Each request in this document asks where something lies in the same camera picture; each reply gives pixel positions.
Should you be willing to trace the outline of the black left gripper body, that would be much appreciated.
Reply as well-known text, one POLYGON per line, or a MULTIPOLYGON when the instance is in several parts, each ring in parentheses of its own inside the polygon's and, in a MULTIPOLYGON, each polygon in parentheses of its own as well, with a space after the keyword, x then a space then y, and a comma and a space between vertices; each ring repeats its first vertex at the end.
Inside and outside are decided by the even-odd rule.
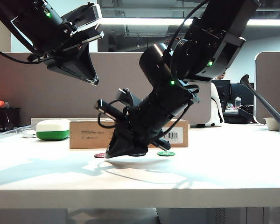
POLYGON ((84 29, 79 29, 77 32, 70 34, 70 37, 63 41, 57 49, 54 49, 43 56, 31 54, 28 57, 28 61, 44 62, 45 64, 46 62, 55 61, 58 64, 65 51, 103 38, 105 34, 99 26, 99 24, 94 26, 87 25, 84 29))

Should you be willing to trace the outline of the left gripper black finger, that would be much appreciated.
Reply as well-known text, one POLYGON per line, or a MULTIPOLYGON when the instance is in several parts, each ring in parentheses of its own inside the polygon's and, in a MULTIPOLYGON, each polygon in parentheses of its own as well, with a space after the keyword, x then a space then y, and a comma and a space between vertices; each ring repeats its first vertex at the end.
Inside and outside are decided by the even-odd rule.
POLYGON ((64 74, 89 84, 95 84, 95 70, 89 65, 77 62, 57 64, 55 61, 46 62, 47 69, 64 74))
POLYGON ((72 77, 98 85, 99 79, 89 54, 89 44, 65 51, 58 62, 58 68, 72 77))

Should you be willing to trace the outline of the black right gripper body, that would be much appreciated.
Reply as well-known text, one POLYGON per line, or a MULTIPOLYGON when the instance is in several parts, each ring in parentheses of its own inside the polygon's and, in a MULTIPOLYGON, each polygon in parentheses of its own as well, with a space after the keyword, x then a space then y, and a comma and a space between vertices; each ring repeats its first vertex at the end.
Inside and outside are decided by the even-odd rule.
POLYGON ((117 100, 125 105, 125 119, 116 129, 123 129, 133 136, 133 142, 146 142, 163 150, 171 148, 163 139, 162 128, 177 114, 185 112, 199 101, 196 84, 179 86, 172 80, 156 85, 143 100, 139 100, 127 89, 121 90, 117 100))

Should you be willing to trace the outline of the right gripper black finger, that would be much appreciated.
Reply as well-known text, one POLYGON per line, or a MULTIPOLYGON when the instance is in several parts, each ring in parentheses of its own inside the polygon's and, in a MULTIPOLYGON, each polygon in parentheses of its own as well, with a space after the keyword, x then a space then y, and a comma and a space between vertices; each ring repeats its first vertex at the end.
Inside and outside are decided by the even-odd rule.
POLYGON ((115 129, 105 152, 105 158, 136 154, 133 136, 123 129, 115 129))
POLYGON ((133 142, 132 156, 144 156, 147 153, 147 143, 146 142, 133 142))

